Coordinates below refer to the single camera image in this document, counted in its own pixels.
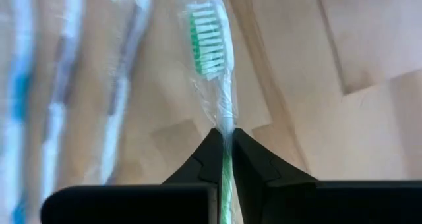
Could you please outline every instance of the blurred toothbrush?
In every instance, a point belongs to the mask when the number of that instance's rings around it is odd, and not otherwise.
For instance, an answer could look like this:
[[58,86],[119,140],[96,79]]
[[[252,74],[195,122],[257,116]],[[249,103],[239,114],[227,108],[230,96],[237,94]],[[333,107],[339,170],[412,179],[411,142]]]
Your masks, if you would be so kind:
[[11,0],[15,45],[7,82],[5,115],[5,207],[11,223],[25,223],[24,149],[26,101],[34,52],[32,0]]
[[231,140],[235,129],[231,98],[234,53],[229,18],[222,0],[189,4],[187,10],[196,72],[209,81],[213,80],[218,91],[217,129],[224,139],[220,223],[227,224],[231,223]]
[[57,183],[69,84],[78,55],[83,16],[84,0],[65,0],[64,26],[56,53],[55,80],[48,106],[45,140],[42,145],[41,202],[51,195]]
[[138,44],[148,25],[152,0],[136,0],[127,25],[127,34],[120,51],[119,65],[113,77],[105,138],[100,165],[100,182],[107,184],[113,175],[118,157],[118,143],[130,88],[130,73]]

